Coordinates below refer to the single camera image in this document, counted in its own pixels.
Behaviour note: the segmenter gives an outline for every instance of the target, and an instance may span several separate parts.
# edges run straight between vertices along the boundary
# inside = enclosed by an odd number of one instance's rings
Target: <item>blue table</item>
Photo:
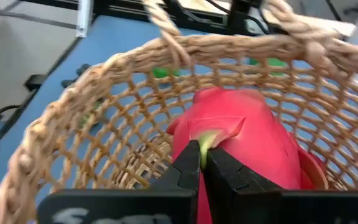
[[[202,34],[194,30],[182,29],[183,35]],[[143,45],[149,40],[159,37],[157,26],[147,23],[118,19],[115,17],[100,16],[90,29],[89,36],[80,41],[67,59],[49,76],[42,85],[34,99],[29,103],[27,109],[17,120],[11,130],[0,141],[0,181],[7,171],[7,162],[16,147],[22,141],[25,127],[37,119],[45,107],[52,101],[58,99],[63,91],[60,82],[66,79],[76,78],[75,70],[81,64],[97,64],[106,61],[111,55],[119,52],[127,52]],[[298,67],[307,67],[304,62],[297,62]],[[197,67],[197,72],[207,72],[206,67]],[[62,163],[52,168],[55,176],[60,175]],[[45,197],[48,189],[41,190],[37,197],[40,202]]]

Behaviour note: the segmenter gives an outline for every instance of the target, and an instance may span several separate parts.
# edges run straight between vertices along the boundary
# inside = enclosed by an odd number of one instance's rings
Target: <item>wicker basket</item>
[[[358,189],[358,86],[351,82],[358,46],[337,40],[335,30],[300,22],[282,0],[270,0],[269,7],[290,35],[262,37],[184,37],[156,3],[145,5],[162,38],[89,68],[27,127],[0,184],[0,224],[34,219],[36,195],[48,185],[51,192],[148,187],[171,162],[165,128],[172,111],[183,112],[194,92],[211,86],[258,88],[299,143],[323,158],[330,187]],[[260,63],[244,65],[248,57]],[[286,66],[269,67],[268,58]],[[311,67],[297,68],[296,60]],[[196,74],[196,65],[211,73]],[[187,69],[189,75],[154,78],[155,67]],[[137,82],[140,73],[145,78]],[[110,94],[123,83],[126,90]],[[170,87],[159,88],[161,83]],[[124,105],[125,98],[134,100]],[[63,163],[60,177],[51,171],[56,162]]]

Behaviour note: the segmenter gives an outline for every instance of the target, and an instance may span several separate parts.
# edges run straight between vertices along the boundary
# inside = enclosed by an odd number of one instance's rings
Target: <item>basket handle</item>
[[[171,21],[168,14],[161,9],[155,0],[144,0],[149,19],[161,30],[162,39],[168,44],[173,63],[190,66],[191,60],[187,51],[177,42],[176,37],[181,36],[179,29]],[[300,21],[291,6],[284,0],[268,0],[272,15],[290,36],[304,43],[306,46],[305,59],[316,69],[325,69],[329,73],[338,72],[337,66],[327,58],[325,45],[329,40],[339,37],[340,33],[334,29],[323,29],[313,24]]]

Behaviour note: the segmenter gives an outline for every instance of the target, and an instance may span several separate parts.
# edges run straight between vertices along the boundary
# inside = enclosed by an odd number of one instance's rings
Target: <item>blue surface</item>
[[[186,30],[181,29],[183,35],[190,34],[202,34],[201,32],[197,32],[194,30]],[[128,50],[132,50],[136,47],[139,47],[146,43],[149,40],[152,40],[156,37],[159,37],[160,32],[158,28],[147,22],[139,22],[132,21],[127,19],[118,19],[115,17],[99,17],[95,23],[93,24],[89,36],[83,40],[75,47],[72,53],[68,56],[68,58],[51,74],[51,76],[45,81],[42,85],[41,89],[35,95],[34,99],[30,102],[27,109],[23,112],[22,116],[19,118],[17,123],[12,127],[12,129],[4,136],[4,138],[0,141],[0,181],[4,177],[4,174],[7,171],[7,162],[11,154],[14,152],[16,147],[22,140],[23,133],[25,127],[30,124],[33,120],[37,119],[41,114],[45,107],[52,101],[58,99],[60,94],[63,91],[63,88],[60,86],[60,82],[66,79],[76,78],[75,70],[81,66],[81,64],[97,64],[106,61],[111,55],[119,53],[119,52],[127,52]],[[297,67],[306,68],[308,67],[307,63],[304,62],[296,62]],[[196,73],[206,73],[209,72],[210,69],[202,66],[196,67]],[[144,75],[135,74],[134,82],[140,82],[144,79]],[[112,93],[120,93],[122,90],[126,89],[126,84],[115,85],[112,89]],[[150,89],[143,88],[140,90],[140,94],[144,94],[145,92],[150,91]],[[121,100],[121,104],[128,103],[132,101],[133,98],[128,97],[126,99]],[[270,104],[277,104],[276,101],[272,99],[267,99]],[[299,109],[293,103],[284,103],[284,107],[292,110]],[[170,112],[179,113],[181,112],[176,109],[170,109]],[[114,109],[110,109],[106,116],[110,117],[114,113]],[[317,118],[315,114],[312,112],[305,110],[304,115],[309,116],[311,118]],[[164,115],[157,115],[156,120],[164,119]],[[292,120],[295,119],[290,115],[282,115],[283,118]],[[313,127],[312,124],[307,123],[306,121],[301,121],[301,124],[304,124],[307,127]],[[291,131],[291,127],[289,125],[285,125],[286,128]],[[150,127],[150,125],[145,125],[142,127],[143,130],[146,130]],[[95,127],[91,134],[95,134],[96,131],[100,128],[100,125]],[[311,135],[298,131],[297,134],[300,134],[305,139],[311,138]],[[329,136],[328,133],[324,133],[329,139],[333,139]],[[103,137],[103,141],[107,140],[108,136]],[[70,145],[72,139],[67,141],[67,145]],[[320,146],[325,146],[324,142],[318,142]],[[87,142],[80,147],[78,150],[78,156],[81,157],[86,150]],[[101,165],[104,161],[99,163],[97,169],[101,168]],[[58,160],[53,164],[52,174],[56,177],[60,175],[60,171],[62,169],[62,160]],[[48,192],[48,187],[44,187],[37,196],[37,202],[46,196]]]

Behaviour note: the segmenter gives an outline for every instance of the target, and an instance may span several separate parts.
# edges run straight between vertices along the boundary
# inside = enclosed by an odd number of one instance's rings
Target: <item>floor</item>
[[[13,0],[0,0],[0,9]],[[76,11],[21,2],[10,12],[69,24]],[[75,39],[75,30],[0,16],[0,108],[20,104],[27,96],[23,83],[31,74],[45,74]]]

